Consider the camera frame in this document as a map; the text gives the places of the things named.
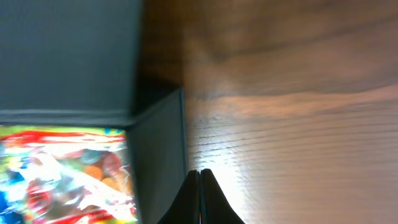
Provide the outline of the colourful gummy candy bag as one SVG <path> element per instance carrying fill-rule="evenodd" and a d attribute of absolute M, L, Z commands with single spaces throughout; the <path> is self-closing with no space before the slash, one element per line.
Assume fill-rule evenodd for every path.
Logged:
<path fill-rule="evenodd" d="M 2 223 L 137 223 L 126 132 L 1 127 Z"/>

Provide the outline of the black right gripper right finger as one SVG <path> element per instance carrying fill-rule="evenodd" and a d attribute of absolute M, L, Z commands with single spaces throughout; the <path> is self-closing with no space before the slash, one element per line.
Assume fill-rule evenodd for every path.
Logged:
<path fill-rule="evenodd" d="M 201 224 L 244 224 L 228 203 L 211 169 L 200 172 Z"/>

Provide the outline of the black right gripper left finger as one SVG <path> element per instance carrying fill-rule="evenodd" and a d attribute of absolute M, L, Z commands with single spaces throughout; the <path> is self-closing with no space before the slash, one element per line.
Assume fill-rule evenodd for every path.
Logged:
<path fill-rule="evenodd" d="M 158 224 L 199 224 L 200 222 L 199 173 L 188 172 L 170 208 Z"/>

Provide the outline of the black gift box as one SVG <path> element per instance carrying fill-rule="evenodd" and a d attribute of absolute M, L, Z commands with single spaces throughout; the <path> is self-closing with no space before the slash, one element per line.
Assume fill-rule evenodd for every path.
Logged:
<path fill-rule="evenodd" d="M 139 70 L 142 0 L 1 0 L 1 122 L 127 132 L 140 223 L 187 174 L 183 90 Z"/>

